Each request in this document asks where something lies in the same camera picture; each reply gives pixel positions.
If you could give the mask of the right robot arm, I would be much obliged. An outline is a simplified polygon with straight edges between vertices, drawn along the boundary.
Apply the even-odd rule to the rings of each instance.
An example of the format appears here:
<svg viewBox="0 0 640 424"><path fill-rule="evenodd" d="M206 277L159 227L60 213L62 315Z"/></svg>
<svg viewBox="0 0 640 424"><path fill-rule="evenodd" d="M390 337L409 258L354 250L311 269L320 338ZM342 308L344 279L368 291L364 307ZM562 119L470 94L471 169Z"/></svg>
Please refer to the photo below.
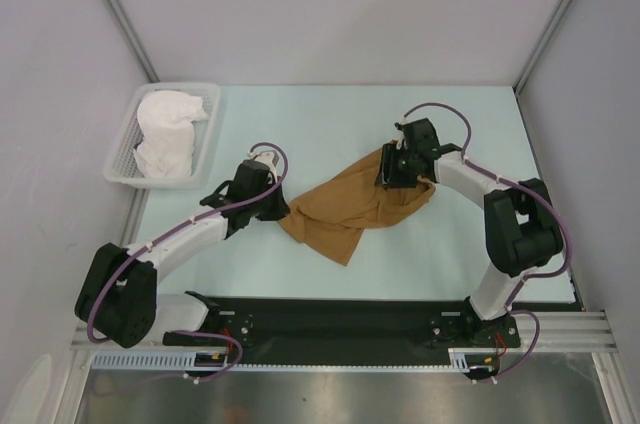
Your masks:
<svg viewBox="0 0 640 424"><path fill-rule="evenodd" d="M442 144L432 122L423 118L395 124L400 136L382 147L375 185L413 189L421 178L456 191L483 211L490 264L476 290L462 304L451 330L437 319L431 327L450 342L487 347L508 328L508 312L533 271L560 254L564 240L552 214L547 188L537 179L513 182L472 162L465 149Z"/></svg>

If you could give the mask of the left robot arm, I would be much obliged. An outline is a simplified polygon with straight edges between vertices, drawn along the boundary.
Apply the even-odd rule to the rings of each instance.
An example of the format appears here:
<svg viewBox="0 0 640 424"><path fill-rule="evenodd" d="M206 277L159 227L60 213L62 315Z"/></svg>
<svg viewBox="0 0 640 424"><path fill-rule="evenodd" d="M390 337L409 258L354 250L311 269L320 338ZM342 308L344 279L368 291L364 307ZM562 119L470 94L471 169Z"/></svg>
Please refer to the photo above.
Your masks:
<svg viewBox="0 0 640 424"><path fill-rule="evenodd" d="M186 334L214 341L221 320L193 292L162 297L159 284L196 255L244 229L252 220L275 222L289 213L279 157L263 151L243 160L232 179L203 198L185 221L145 243L101 246L95 253L74 313L90 342L132 348L148 335Z"/></svg>

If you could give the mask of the tan tank top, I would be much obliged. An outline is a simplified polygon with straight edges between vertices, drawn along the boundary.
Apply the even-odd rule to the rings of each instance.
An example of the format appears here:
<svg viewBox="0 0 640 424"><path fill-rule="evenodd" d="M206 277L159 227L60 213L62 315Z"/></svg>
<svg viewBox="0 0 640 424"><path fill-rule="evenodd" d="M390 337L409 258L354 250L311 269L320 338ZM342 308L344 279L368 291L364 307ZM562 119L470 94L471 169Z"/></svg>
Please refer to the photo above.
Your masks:
<svg viewBox="0 0 640 424"><path fill-rule="evenodd" d="M436 190L425 178L415 188L376 186L380 160L381 152L376 150L292 200L290 213L279 221L281 229L346 266L366 230L399 224L427 204Z"/></svg>

